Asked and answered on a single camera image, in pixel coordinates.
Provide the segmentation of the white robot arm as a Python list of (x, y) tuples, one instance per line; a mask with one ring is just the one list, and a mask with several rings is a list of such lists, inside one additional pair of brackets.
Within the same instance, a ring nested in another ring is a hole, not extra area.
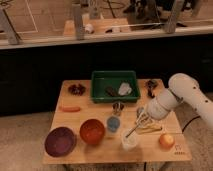
[(189, 104), (213, 130), (213, 101), (200, 90), (194, 78), (184, 73), (170, 77), (168, 87), (145, 105), (136, 123), (147, 123), (150, 119), (162, 120), (182, 102)]

